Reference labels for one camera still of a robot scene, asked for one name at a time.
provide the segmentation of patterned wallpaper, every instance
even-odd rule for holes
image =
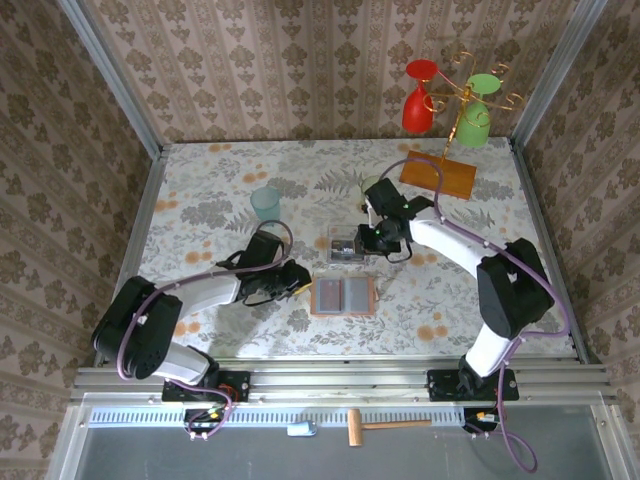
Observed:
[[[0,0],[0,479],[44,477],[148,167],[56,3]]]
[[[640,453],[640,2],[609,1],[526,148],[588,344]]]
[[[404,137],[428,57],[463,82],[505,62],[505,90],[528,95],[577,0],[82,0],[165,143]],[[444,83],[435,84],[448,91]],[[455,108],[429,135],[445,136]],[[518,113],[497,113],[508,135]]]

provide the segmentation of teal plastic cup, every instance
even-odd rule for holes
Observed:
[[[273,187],[261,187],[251,194],[251,206],[263,222],[280,220],[280,192]]]

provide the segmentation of purple cable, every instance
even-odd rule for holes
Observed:
[[[172,282],[165,285],[164,287],[158,288],[151,295],[149,295],[144,300],[144,302],[142,302],[142,305],[140,305],[140,308],[138,308],[138,310],[136,310],[136,313],[134,313],[133,316],[131,317],[131,322],[129,323],[127,330],[122,336],[122,342],[120,343],[120,348],[118,349],[118,355],[116,357],[116,369],[118,370],[118,375],[120,376],[120,378],[122,378],[123,380],[128,380],[132,378],[132,375],[130,375],[124,367],[124,354],[127,349],[127,344],[129,343],[129,340],[131,340],[131,335],[133,334],[133,330],[138,324],[138,319],[144,314],[144,312],[147,310],[149,305],[151,305],[151,303],[158,297],[158,295],[168,290],[172,290],[180,285],[188,285],[190,283],[198,282],[200,280],[204,280],[211,277],[221,277],[223,275],[237,275],[238,273],[250,273],[250,272],[259,272],[262,270],[268,270],[269,268],[277,267],[287,259],[287,257],[289,256],[289,253],[291,252],[291,246],[293,245],[293,233],[291,232],[291,229],[286,223],[281,222],[280,220],[267,220],[267,221],[261,222],[256,227],[255,231],[260,230],[260,228],[263,225],[266,225],[268,223],[277,223],[283,226],[284,229],[287,231],[287,234],[289,235],[290,243],[289,245],[287,245],[287,248],[284,251],[282,257],[280,257],[278,260],[271,262],[267,265],[259,266],[259,267],[239,268],[236,270],[220,270],[217,272],[198,273],[191,277],[187,277],[183,280],[180,280],[179,282]]]
[[[183,383],[179,380],[170,380],[171,383],[173,383],[174,385],[177,385],[180,388],[183,388],[185,390],[189,390],[191,392],[201,392],[201,393],[213,393],[215,395],[220,395],[221,397],[223,397],[226,400],[226,405],[224,407],[224,415],[222,415],[222,418],[220,419],[220,422],[218,422],[218,425],[216,425],[215,427],[213,427],[213,429],[207,433],[207,436],[212,436],[214,435],[218,430],[220,430],[222,428],[222,426],[227,423],[227,420],[229,420],[229,417],[231,416],[231,405],[233,404],[233,400],[231,399],[231,397],[226,393],[223,392],[222,390],[218,390],[216,388],[201,388],[201,387],[193,387],[191,385],[187,385],[186,383]],[[194,419],[196,417],[193,417],[190,421],[189,421],[189,426],[187,427],[187,430],[189,433],[191,433],[191,426],[195,423]]]
[[[504,383],[505,369],[506,369],[507,365],[509,364],[509,361],[511,360],[511,358],[515,354],[516,350],[518,349],[518,347],[520,347],[520,345],[524,341],[526,341],[526,339],[528,337],[534,337],[534,336],[536,336],[536,337],[564,337],[565,335],[568,335],[570,333],[570,331],[571,331],[570,326],[569,326],[569,310],[567,309],[567,306],[562,301],[562,298],[560,298],[560,295],[558,294],[558,292],[556,292],[556,290],[549,284],[549,282],[546,281],[535,270],[533,270],[531,267],[526,265],[520,259],[518,259],[518,258],[514,257],[513,255],[511,255],[506,250],[500,248],[498,245],[495,245],[494,243],[482,238],[481,236],[477,235],[476,233],[471,232],[471,231],[467,230],[466,228],[451,222],[450,220],[448,220],[442,214],[442,211],[440,210],[440,205],[439,205],[438,199],[439,199],[439,196],[440,196],[440,190],[442,189],[442,182],[443,182],[443,175],[444,174],[442,172],[442,169],[435,162],[432,162],[432,161],[427,160],[425,158],[416,158],[416,157],[407,158],[407,159],[404,159],[404,160],[399,160],[399,161],[391,164],[382,173],[382,175],[380,175],[380,180],[385,178],[386,175],[389,173],[389,171],[392,168],[397,167],[398,165],[402,165],[402,164],[407,163],[407,162],[422,162],[422,163],[426,163],[427,165],[430,165],[431,167],[433,167],[436,170],[436,172],[438,172],[438,186],[436,187],[436,190],[435,190],[435,193],[434,193],[434,196],[433,196],[433,208],[435,209],[436,214],[438,215],[438,217],[440,219],[440,222],[443,225],[446,225],[451,230],[453,230],[454,232],[457,232],[458,234],[462,235],[463,237],[466,237],[469,240],[472,240],[472,241],[474,241],[476,243],[479,243],[480,245],[483,245],[485,248],[493,250],[494,252],[499,253],[500,255],[502,255],[505,258],[507,258],[511,263],[516,265],[523,272],[525,272],[527,275],[529,275],[531,278],[533,278],[536,282],[538,282],[538,284],[540,284],[540,286],[542,286],[542,288],[544,288],[546,290],[546,292],[551,296],[551,298],[553,298],[553,300],[556,302],[556,304],[558,304],[558,306],[560,308],[560,311],[562,312],[562,316],[564,317],[564,327],[559,332],[541,332],[541,331],[535,331],[534,330],[534,331],[528,331],[528,332],[521,332],[520,333],[518,338],[511,344],[509,349],[507,349],[507,352],[502,357],[501,366],[500,366],[500,373],[499,373],[499,377],[498,377],[497,408],[498,408],[498,415],[499,415],[500,422],[501,422],[501,426],[500,426],[500,430],[501,431],[500,432],[494,432],[494,433],[495,434],[498,434],[498,433],[502,434],[502,438],[504,439],[504,443],[506,445],[507,451],[509,452],[509,455],[511,456],[511,458],[513,459],[515,464],[518,465],[518,467],[522,471],[527,472],[527,473],[535,473],[538,470],[538,458],[536,457],[536,454],[533,451],[533,448],[522,437],[520,437],[520,436],[518,436],[518,435],[516,435],[514,433],[508,432],[507,429],[506,429],[506,417],[505,417],[505,408],[504,408],[504,400],[503,400],[503,383]],[[511,440],[517,441],[526,450],[529,451],[529,453],[531,454],[531,457],[533,458],[533,466],[527,467],[522,462],[522,460],[520,460],[520,458],[516,455],[516,453],[513,450],[513,446],[512,446]]]

